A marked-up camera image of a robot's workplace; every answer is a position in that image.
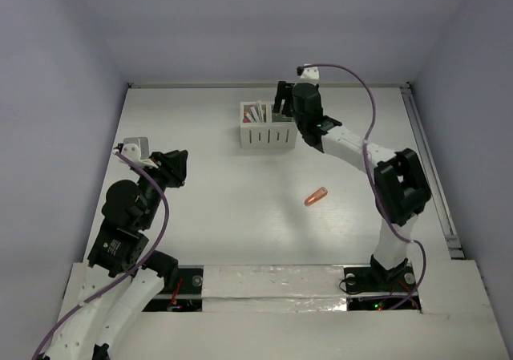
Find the white marker orange cap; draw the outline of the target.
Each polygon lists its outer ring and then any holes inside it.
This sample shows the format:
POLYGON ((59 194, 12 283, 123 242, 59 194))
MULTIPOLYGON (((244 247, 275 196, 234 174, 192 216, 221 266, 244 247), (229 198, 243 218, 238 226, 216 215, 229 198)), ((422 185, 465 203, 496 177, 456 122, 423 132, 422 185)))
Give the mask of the white marker orange cap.
POLYGON ((256 120, 255 118, 253 117, 253 115, 250 113, 250 112, 245 112, 244 114, 244 117, 250 122, 250 123, 255 123, 256 120))

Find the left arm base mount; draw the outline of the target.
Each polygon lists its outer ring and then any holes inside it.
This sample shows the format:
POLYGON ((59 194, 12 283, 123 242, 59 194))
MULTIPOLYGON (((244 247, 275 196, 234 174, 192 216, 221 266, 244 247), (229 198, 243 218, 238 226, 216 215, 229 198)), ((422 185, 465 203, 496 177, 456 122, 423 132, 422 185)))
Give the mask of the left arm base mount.
POLYGON ((203 284, 202 265, 181 265, 174 287, 164 289, 154 296, 154 300, 165 301, 165 310, 169 312, 200 312, 203 284))

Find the white marker purple cap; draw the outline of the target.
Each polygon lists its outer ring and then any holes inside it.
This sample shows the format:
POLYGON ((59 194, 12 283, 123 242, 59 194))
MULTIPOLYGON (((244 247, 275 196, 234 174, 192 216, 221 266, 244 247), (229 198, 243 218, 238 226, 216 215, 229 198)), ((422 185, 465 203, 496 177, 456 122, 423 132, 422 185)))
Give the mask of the white marker purple cap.
POLYGON ((256 109, 256 107, 254 105, 252 105, 250 107, 250 111, 251 111, 252 117, 254 118, 254 121, 256 123, 260 123, 261 122, 261 117, 260 117, 260 114, 259 114, 258 110, 256 109))

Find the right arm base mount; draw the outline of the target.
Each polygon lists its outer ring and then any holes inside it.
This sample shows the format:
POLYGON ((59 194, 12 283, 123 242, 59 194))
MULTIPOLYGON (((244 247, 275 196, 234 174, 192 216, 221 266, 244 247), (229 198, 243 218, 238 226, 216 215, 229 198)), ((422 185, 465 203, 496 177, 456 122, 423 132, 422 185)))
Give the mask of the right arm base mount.
POLYGON ((339 289, 346 295, 348 311, 383 311, 422 309, 418 292, 413 292, 416 278, 408 265, 399 275, 383 281, 374 278, 369 266, 344 268, 339 289))

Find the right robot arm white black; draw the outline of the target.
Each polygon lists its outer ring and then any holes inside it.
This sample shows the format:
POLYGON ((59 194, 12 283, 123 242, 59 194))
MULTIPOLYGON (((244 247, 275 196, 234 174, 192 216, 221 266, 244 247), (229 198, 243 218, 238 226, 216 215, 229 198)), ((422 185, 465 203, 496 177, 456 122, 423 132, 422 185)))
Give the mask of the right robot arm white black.
POLYGON ((325 115, 317 84, 278 82, 273 113, 293 119, 311 148, 367 175, 382 216, 367 277, 375 288, 388 289, 406 269, 414 225, 431 199, 418 154, 410 148, 396 152, 373 144, 368 136, 360 137, 325 115))

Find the white marker yellow cap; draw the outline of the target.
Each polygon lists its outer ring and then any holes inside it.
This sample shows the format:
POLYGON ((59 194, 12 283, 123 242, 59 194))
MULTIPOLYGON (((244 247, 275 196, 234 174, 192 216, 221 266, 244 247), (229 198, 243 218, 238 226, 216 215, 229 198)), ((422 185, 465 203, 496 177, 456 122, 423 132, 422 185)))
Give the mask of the white marker yellow cap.
POLYGON ((267 114, 266 114, 266 108, 265 107, 262 107, 259 110, 259 116, 261 117, 261 121, 263 123, 265 123, 267 121, 267 114))

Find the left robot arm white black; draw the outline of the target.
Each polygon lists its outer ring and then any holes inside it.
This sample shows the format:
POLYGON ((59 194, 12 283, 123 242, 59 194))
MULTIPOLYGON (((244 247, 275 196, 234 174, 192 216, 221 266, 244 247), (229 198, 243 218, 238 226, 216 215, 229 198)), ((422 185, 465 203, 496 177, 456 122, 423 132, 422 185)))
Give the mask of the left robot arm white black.
POLYGON ((150 242, 144 231, 159 208, 169 221, 164 192, 184 185, 188 152, 145 156, 131 143, 114 153, 139 179, 119 180, 107 190, 76 305, 46 335, 35 359, 113 359, 148 302, 176 286, 178 261, 156 249, 164 235, 150 242))

